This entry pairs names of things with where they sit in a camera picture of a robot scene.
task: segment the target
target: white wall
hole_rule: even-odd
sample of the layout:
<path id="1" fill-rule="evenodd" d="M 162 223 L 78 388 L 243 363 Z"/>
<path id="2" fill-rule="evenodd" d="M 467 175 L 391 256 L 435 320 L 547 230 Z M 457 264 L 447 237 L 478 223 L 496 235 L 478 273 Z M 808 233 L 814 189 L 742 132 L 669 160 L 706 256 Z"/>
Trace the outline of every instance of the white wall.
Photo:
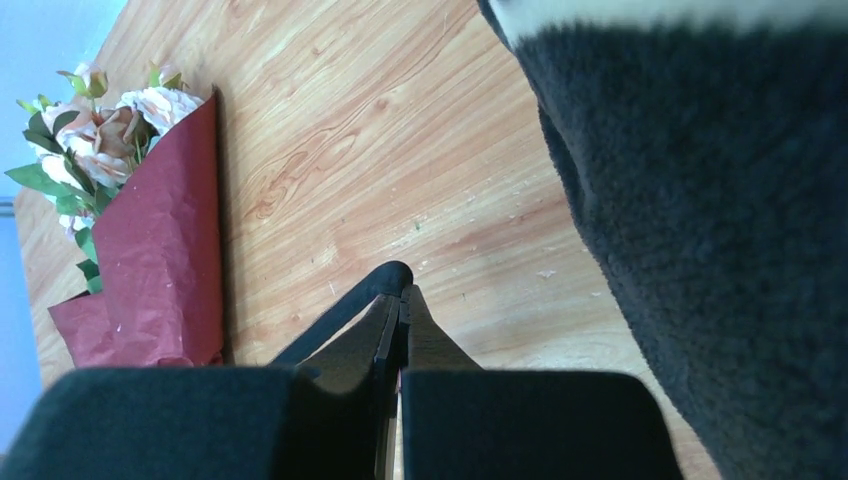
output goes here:
<path id="1" fill-rule="evenodd" d="M 70 99 L 73 91 L 56 70 L 72 71 L 80 61 L 93 60 L 125 4 L 126 0 L 0 2 L 0 44 L 5 46 L 0 172 L 34 161 L 21 136 L 28 115 L 15 100 L 31 101 L 39 93 L 53 101 Z M 18 190 L 0 175 L 0 203 Z M 3 210 L 0 205 L 0 454 L 8 450 L 41 392 L 17 233 L 14 221 L 2 216 Z"/>

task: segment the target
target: green leaf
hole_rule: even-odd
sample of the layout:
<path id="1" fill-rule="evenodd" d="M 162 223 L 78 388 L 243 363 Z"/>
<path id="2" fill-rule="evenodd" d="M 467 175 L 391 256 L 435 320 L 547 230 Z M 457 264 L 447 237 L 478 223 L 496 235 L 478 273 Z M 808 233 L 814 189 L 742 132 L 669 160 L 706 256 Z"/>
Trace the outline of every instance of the green leaf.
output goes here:
<path id="1" fill-rule="evenodd" d="M 103 280 L 100 278 L 100 275 L 85 282 L 85 285 L 88 288 L 88 293 L 92 295 L 103 291 Z"/>
<path id="2" fill-rule="evenodd" d="M 26 110 L 30 115 L 35 115 L 36 113 L 39 112 L 39 110 L 37 108 L 35 108 L 34 106 L 32 106 L 32 104 L 29 104 L 29 103 L 27 103 L 23 100 L 16 100 L 16 102 L 17 102 L 18 105 L 21 106 L 21 108 Z"/>
<path id="3" fill-rule="evenodd" d="M 56 143 L 52 136 L 45 137 L 33 132 L 32 130 L 24 130 L 24 138 L 26 138 L 28 142 L 34 143 L 48 152 L 56 153 L 58 155 L 62 154 L 62 146 Z"/>
<path id="4" fill-rule="evenodd" d="M 91 260 L 83 260 L 82 262 L 77 264 L 77 268 L 82 271 L 82 274 L 85 277 L 86 281 L 91 280 L 94 277 L 100 276 L 100 267 Z"/>
<path id="5" fill-rule="evenodd" d="M 50 130 L 47 129 L 47 124 L 44 123 L 44 117 L 41 116 L 41 112 L 38 112 L 35 115 L 29 117 L 28 126 L 29 129 L 36 135 L 41 135 L 45 138 L 52 137 Z"/>
<path id="6" fill-rule="evenodd" d="M 69 123 L 73 122 L 79 116 L 79 112 L 65 112 L 56 117 L 56 121 L 53 122 L 53 135 L 59 135 L 59 130 L 65 128 Z"/>
<path id="7" fill-rule="evenodd" d="M 150 87 L 161 87 L 162 86 L 162 84 L 159 83 L 159 73 L 160 73 L 159 67 L 155 63 L 150 62 L 150 78 L 147 82 L 148 86 L 150 86 Z"/>
<path id="8" fill-rule="evenodd" d="M 167 82 L 162 84 L 163 87 L 170 88 L 172 90 L 179 90 L 180 87 L 182 87 L 182 85 L 183 85 L 183 74 L 182 73 L 178 73 L 178 74 L 174 75 L 173 78 L 171 78 L 170 80 L 168 80 Z"/>
<path id="9" fill-rule="evenodd" d="M 80 184 L 82 189 L 89 195 L 89 198 L 94 200 L 94 184 L 91 183 L 91 179 L 88 178 L 88 175 L 83 171 L 83 169 L 77 165 L 77 162 L 71 161 L 72 158 L 74 158 L 74 152 L 68 149 L 68 151 L 65 152 L 65 170 L 67 170 L 68 173 L 74 177 L 74 180 Z"/>
<path id="10" fill-rule="evenodd" d="M 41 165 L 37 163 L 13 168 L 8 170 L 6 175 L 24 187 L 39 191 L 45 195 L 62 197 L 68 194 L 68 185 L 54 182 L 44 169 L 41 168 Z"/>
<path id="11" fill-rule="evenodd" d="M 112 201 L 113 196 L 109 196 L 109 190 L 106 187 L 100 187 L 94 192 L 94 209 L 97 211 L 98 215 L 103 215 L 103 211 L 106 210 L 106 207 L 109 206 L 109 202 Z"/>
<path id="12" fill-rule="evenodd" d="M 91 236 L 91 228 L 85 227 L 74 235 L 77 246 L 85 253 L 92 262 L 97 263 L 97 252 L 94 249 L 94 237 Z"/>
<path id="13" fill-rule="evenodd" d="M 77 215 L 79 213 L 80 199 L 76 195 L 64 195 L 56 197 L 56 211 L 60 215 Z"/>

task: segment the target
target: wooden floor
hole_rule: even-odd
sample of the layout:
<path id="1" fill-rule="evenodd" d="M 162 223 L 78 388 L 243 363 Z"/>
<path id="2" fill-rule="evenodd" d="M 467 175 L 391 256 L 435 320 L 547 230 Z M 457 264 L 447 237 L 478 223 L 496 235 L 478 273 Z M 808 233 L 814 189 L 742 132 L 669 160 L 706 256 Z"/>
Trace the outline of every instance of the wooden floor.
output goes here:
<path id="1" fill-rule="evenodd" d="M 398 259 L 479 363 L 637 375 L 687 477 L 718 478 L 583 247 L 533 95 L 473 2 L 130 0 L 98 61 L 121 90 L 142 86 L 148 59 L 223 94 L 238 363 L 267 362 Z M 46 201 L 25 192 L 17 212 L 49 384 L 70 362 L 46 307 L 82 290 L 78 257 Z"/>

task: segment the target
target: flower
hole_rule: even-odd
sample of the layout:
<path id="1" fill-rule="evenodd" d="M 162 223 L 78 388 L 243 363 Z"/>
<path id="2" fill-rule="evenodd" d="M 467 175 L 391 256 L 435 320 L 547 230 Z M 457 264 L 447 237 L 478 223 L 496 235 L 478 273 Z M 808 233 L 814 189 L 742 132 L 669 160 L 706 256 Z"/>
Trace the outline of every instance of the flower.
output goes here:
<path id="1" fill-rule="evenodd" d="M 56 123 L 56 119 L 65 112 L 78 112 L 77 118 L 56 133 L 78 130 L 89 126 L 89 124 L 94 125 L 92 123 L 92 112 L 90 108 L 82 105 L 74 105 L 73 103 L 58 103 L 55 106 L 44 107 L 44 113 L 41 114 L 41 118 L 44 119 L 44 124 L 47 125 L 47 129 L 50 132 L 53 132 L 53 125 Z"/>
<path id="2" fill-rule="evenodd" d="M 77 95 L 86 98 L 100 98 L 109 89 L 109 79 L 106 72 L 95 63 L 80 63 L 74 73 L 60 70 L 59 75 L 67 78 L 74 87 Z"/>
<path id="3" fill-rule="evenodd" d="M 94 225 L 94 219 L 91 212 L 80 211 L 78 215 L 59 215 L 59 225 L 65 227 L 65 235 L 73 239 L 74 233 Z"/>
<path id="4" fill-rule="evenodd" d="M 65 168 L 65 157 L 48 153 L 41 157 L 41 169 L 56 183 L 67 183 L 72 187 L 82 189 L 79 182 Z"/>
<path id="5" fill-rule="evenodd" d="M 77 155 L 77 163 L 92 180 L 107 188 L 114 188 L 127 182 L 132 170 L 123 158 L 115 158 L 106 153 Z"/>
<path id="6" fill-rule="evenodd" d="M 115 110 L 104 108 L 99 113 L 94 150 L 123 158 L 135 153 L 135 142 L 146 143 L 145 125 L 138 110 L 121 107 Z"/>
<path id="7" fill-rule="evenodd" d="M 104 108 L 90 120 L 63 128 L 56 141 L 74 153 L 74 160 L 94 181 L 105 187 L 126 183 L 135 161 L 135 142 L 147 142 L 147 126 L 132 107 Z"/>
<path id="8" fill-rule="evenodd" d="M 149 87 L 121 95 L 118 106 L 132 106 L 141 112 L 159 135 L 165 135 L 203 103 L 198 97 L 165 87 Z"/>

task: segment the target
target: red wrapping paper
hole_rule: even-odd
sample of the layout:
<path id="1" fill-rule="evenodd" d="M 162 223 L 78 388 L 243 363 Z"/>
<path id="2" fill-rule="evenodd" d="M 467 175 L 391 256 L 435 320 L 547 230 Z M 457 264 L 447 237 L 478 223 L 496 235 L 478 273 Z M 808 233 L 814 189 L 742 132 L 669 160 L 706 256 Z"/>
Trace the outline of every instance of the red wrapping paper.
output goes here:
<path id="1" fill-rule="evenodd" d="M 163 136 L 97 219 L 103 291 L 50 308 L 76 366 L 220 363 L 216 107 Z"/>

